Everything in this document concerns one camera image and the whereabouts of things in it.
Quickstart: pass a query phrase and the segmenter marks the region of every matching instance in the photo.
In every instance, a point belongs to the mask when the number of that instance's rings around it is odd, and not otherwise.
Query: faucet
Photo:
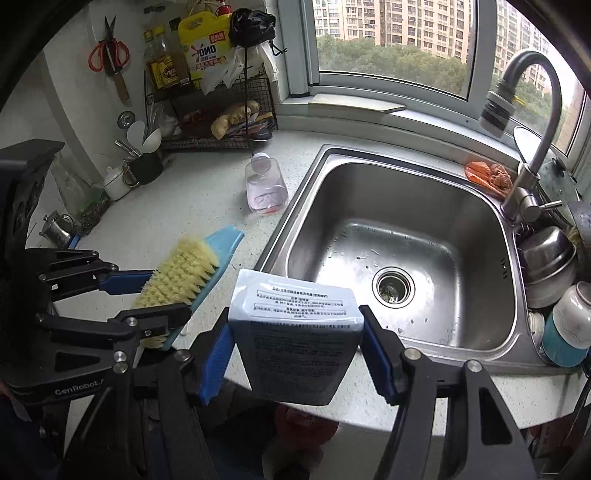
[[[535,50],[522,50],[515,54],[507,65],[503,77],[486,95],[486,104],[480,115],[480,125],[500,138],[507,127],[509,118],[515,113],[513,100],[517,82],[525,69],[535,64],[543,66],[550,78],[552,88],[550,119],[531,162],[520,165],[513,188],[501,205],[501,211],[507,219],[515,221],[520,216],[526,223],[535,221],[542,210],[557,206],[557,202],[539,205],[537,198],[533,195],[533,190],[540,179],[538,172],[554,139],[562,112],[560,82],[549,59]]]

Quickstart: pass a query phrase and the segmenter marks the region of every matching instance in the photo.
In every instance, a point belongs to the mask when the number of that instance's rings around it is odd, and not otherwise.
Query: mug
[[[133,160],[127,160],[127,163],[131,173],[141,185],[147,185],[156,180],[164,170],[158,151],[145,153]]]

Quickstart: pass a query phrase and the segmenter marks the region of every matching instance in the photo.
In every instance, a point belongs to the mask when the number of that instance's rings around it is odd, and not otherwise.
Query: omo logo
[[[203,57],[207,57],[208,55],[211,55],[212,53],[217,52],[217,48],[215,45],[208,45],[207,47],[205,46],[205,44],[201,44],[201,47],[199,47],[199,49],[195,48],[195,46],[191,45],[191,50],[194,51],[194,53],[191,53],[191,56],[197,56],[197,62],[200,62],[201,59]]]

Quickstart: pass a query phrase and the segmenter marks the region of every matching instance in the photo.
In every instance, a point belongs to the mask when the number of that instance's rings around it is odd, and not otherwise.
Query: red scissor handle
[[[90,55],[88,55],[88,66],[93,72],[100,72],[103,69],[103,44],[104,43],[105,43],[104,40],[101,40],[100,42],[98,42],[96,47],[94,47],[93,50],[90,52]],[[99,58],[98,67],[96,67],[92,61],[93,57],[95,56],[95,53],[97,54],[97,56]]]
[[[115,38],[113,39],[113,43],[115,44],[115,66],[116,67],[124,67],[127,62],[129,62],[129,49],[127,48],[127,45],[125,45],[122,41],[117,41]],[[121,61],[121,59],[119,58],[119,49],[121,48],[121,50],[123,50],[125,52],[125,60]]]
[[[129,49],[127,45],[125,45],[122,41],[117,41],[116,39],[112,40],[112,43],[109,40],[101,40],[98,42],[96,47],[90,52],[88,55],[88,66],[93,72],[100,72],[103,68],[105,68],[105,50],[110,48],[111,52],[114,52],[113,63],[114,67],[124,67],[127,62],[129,62]],[[125,53],[125,59],[121,61],[119,58],[119,49],[123,50]],[[93,58],[95,54],[98,56],[99,64],[95,65],[93,62]]]

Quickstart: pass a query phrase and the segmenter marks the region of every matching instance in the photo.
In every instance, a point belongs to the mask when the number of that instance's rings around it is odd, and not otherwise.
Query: faucet handle
[[[562,206],[562,200],[556,200],[555,202],[548,202],[540,205],[533,192],[523,187],[517,187],[516,193],[518,193],[521,198],[521,201],[519,202],[519,213],[521,214],[521,219],[525,223],[535,222],[543,210],[551,210]]]
[[[552,210],[554,208],[562,207],[562,205],[562,200],[555,200],[553,202],[548,202],[543,205],[540,205],[540,210]]]

